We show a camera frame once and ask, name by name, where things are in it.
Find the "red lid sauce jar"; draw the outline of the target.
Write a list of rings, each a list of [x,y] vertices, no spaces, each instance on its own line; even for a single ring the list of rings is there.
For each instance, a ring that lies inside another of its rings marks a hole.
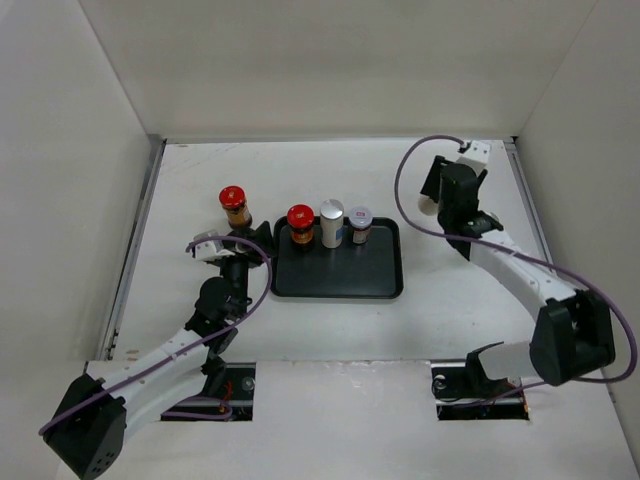
[[[247,206],[244,190],[237,185],[224,187],[219,193],[219,203],[225,211],[232,229],[248,228],[252,224],[252,215]]]
[[[306,204],[293,205],[287,212],[287,224],[292,246],[301,252],[309,251],[314,245],[315,215]]]

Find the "white shaker silver lid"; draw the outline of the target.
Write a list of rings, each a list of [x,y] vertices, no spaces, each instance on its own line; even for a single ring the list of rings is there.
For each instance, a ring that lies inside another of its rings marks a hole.
[[[320,206],[320,227],[322,244],[329,249],[338,248],[342,243],[344,228],[344,206],[336,199],[327,199]]]

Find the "jar with pink label lid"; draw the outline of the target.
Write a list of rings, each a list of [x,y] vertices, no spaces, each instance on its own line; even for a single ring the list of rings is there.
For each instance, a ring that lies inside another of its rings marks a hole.
[[[371,211],[364,206],[357,206],[351,209],[348,215],[351,241],[355,245],[365,244],[370,236],[373,223]]]

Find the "blue label silver lid shaker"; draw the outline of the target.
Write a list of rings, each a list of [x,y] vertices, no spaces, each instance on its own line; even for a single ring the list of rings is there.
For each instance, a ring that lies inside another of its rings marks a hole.
[[[417,205],[420,212],[426,216],[436,216],[438,214],[438,203],[428,196],[420,196]]]

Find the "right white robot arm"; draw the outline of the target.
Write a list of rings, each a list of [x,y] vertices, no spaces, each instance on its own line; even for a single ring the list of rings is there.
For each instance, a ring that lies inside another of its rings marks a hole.
[[[436,202],[447,242],[489,273],[535,322],[530,340],[492,344],[470,353],[464,384],[483,396],[500,380],[538,377],[559,386],[611,364],[616,357],[610,309],[602,296],[581,290],[536,261],[524,260],[504,227],[479,208],[485,170],[435,158],[422,194]]]

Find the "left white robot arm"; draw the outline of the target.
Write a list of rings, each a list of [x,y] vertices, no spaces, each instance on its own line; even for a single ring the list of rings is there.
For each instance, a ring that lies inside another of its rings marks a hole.
[[[88,373],[76,378],[39,431],[80,479],[103,475],[141,427],[163,416],[178,417],[173,408],[181,401],[214,398],[223,390],[221,355],[239,324],[262,303],[249,296],[249,271],[270,268],[277,253],[271,225],[264,221],[227,235],[211,230],[196,236],[186,251],[219,269],[201,285],[190,319],[132,364],[99,378]]]

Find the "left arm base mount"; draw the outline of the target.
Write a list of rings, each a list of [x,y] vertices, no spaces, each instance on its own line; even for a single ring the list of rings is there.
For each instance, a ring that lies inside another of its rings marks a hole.
[[[162,421],[251,421],[256,391],[255,363],[230,363],[210,376],[203,391],[161,415]]]

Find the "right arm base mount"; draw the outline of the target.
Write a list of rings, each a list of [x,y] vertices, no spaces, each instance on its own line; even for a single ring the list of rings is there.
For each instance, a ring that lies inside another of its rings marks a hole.
[[[476,349],[464,359],[431,363],[431,393],[440,421],[529,420],[520,380],[491,380],[479,355],[493,344]]]

